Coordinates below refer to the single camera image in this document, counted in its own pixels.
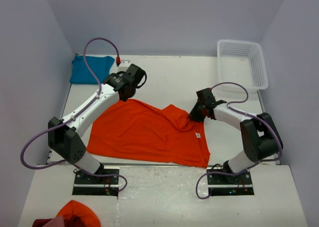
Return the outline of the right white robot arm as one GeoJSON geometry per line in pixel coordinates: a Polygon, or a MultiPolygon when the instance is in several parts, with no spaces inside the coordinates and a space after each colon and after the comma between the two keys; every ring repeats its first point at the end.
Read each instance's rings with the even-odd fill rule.
{"type": "Polygon", "coordinates": [[[223,164],[222,175],[229,184],[236,182],[240,174],[262,162],[277,161],[282,156],[283,143],[272,117],[268,113],[250,114],[233,108],[232,102],[216,100],[211,88],[196,92],[197,101],[189,118],[203,122],[205,118],[224,122],[241,133],[243,151],[223,164]]]}

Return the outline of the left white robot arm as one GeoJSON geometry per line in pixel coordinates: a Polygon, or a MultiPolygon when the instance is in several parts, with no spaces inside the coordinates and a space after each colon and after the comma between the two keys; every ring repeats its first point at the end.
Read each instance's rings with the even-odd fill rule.
{"type": "Polygon", "coordinates": [[[131,64],[126,71],[111,73],[98,90],[72,113],[48,122],[48,145],[64,160],[86,173],[97,184],[102,181],[102,164],[88,153],[82,136],[93,122],[118,101],[127,101],[147,80],[140,67],[131,64]]]}

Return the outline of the orange t shirt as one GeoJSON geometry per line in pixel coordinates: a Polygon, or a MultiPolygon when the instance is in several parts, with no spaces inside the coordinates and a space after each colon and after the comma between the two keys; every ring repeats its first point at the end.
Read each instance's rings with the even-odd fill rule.
{"type": "Polygon", "coordinates": [[[169,105],[158,109],[135,99],[119,101],[93,123],[89,153],[104,157],[207,168],[204,125],[169,105]]]}

